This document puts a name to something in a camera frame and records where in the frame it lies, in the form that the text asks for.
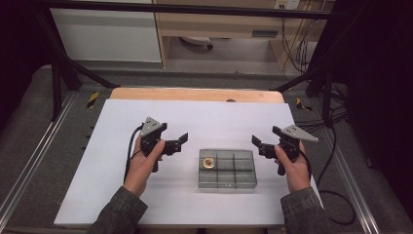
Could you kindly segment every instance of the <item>sleeve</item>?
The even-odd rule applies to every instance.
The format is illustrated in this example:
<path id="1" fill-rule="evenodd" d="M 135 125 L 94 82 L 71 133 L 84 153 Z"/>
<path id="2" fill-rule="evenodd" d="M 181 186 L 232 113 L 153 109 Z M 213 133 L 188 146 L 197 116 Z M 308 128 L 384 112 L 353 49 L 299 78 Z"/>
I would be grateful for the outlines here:
<path id="1" fill-rule="evenodd" d="M 312 187 L 282 198 L 287 233 L 332 233 L 319 198 Z"/>
<path id="2" fill-rule="evenodd" d="M 139 198 L 122 186 L 87 233 L 134 233 L 147 208 Z"/>

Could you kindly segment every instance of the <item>yellow tape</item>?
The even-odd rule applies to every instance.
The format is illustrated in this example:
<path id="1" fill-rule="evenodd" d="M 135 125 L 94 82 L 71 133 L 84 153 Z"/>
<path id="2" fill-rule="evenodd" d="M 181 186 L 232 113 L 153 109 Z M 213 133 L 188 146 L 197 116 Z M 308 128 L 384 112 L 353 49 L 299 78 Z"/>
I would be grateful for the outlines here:
<path id="1" fill-rule="evenodd" d="M 313 111 L 313 108 L 312 108 L 312 107 L 310 107 L 310 106 L 304 106 L 304 105 L 301 103 L 300 97 L 297 98 L 297 108 L 305 109 L 305 110 L 307 110 L 307 111 Z"/>
<path id="2" fill-rule="evenodd" d="M 96 102 L 98 96 L 99 96 L 99 92 L 94 92 L 92 94 L 92 96 L 91 96 L 91 98 L 89 99 L 89 102 L 88 102 L 88 106 L 87 106 L 88 109 L 91 109 L 91 108 L 94 107 L 94 103 Z"/>

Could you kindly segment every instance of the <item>transparent container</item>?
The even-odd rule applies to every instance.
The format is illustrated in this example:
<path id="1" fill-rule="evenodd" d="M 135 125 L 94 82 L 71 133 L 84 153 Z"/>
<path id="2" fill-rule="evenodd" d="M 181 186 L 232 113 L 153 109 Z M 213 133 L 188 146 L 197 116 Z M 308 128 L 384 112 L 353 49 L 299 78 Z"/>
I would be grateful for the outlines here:
<path id="1" fill-rule="evenodd" d="M 201 149 L 200 188 L 253 189 L 257 185 L 252 151 Z"/>

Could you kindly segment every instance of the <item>hand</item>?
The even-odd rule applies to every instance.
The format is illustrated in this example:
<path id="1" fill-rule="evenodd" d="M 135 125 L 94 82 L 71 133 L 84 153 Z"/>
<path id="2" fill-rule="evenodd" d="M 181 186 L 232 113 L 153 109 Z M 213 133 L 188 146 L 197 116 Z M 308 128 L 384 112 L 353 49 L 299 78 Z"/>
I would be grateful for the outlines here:
<path id="1" fill-rule="evenodd" d="M 136 197 L 139 198 L 145 190 L 146 180 L 151 175 L 155 162 L 162 160 L 161 153 L 164 147 L 165 141 L 161 139 L 148 157 L 145 157 L 143 152 L 140 151 L 140 136 L 137 138 L 133 154 L 138 153 L 131 158 L 131 167 L 124 183 L 124 187 Z"/>
<path id="2" fill-rule="evenodd" d="M 301 141 L 300 149 L 305 153 L 304 145 Z M 279 162 L 282 163 L 285 168 L 286 182 L 288 184 L 289 193 L 310 187 L 309 172 L 307 162 L 304 157 L 300 154 L 295 162 L 292 163 L 281 147 L 276 145 L 275 150 L 277 157 L 279 158 Z"/>

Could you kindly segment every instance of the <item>white tabletop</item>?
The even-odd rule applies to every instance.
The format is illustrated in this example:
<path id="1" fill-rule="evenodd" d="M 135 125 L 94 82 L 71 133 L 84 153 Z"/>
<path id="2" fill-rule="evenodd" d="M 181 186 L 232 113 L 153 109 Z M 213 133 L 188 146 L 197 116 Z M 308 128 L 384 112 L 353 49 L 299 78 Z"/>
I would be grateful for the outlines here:
<path id="1" fill-rule="evenodd" d="M 293 124 L 288 104 L 108 99 L 57 214 L 55 224 L 86 227 L 122 185 L 133 130 L 146 117 L 168 123 L 165 140 L 188 133 L 182 152 L 164 156 L 141 200 L 148 210 L 139 225 L 150 227 L 271 227 L 283 224 L 280 198 L 288 194 L 274 160 L 258 155 L 251 136 L 277 144 L 273 126 Z M 249 193 L 208 193 L 198 188 L 202 148 L 252 150 L 257 186 Z"/>

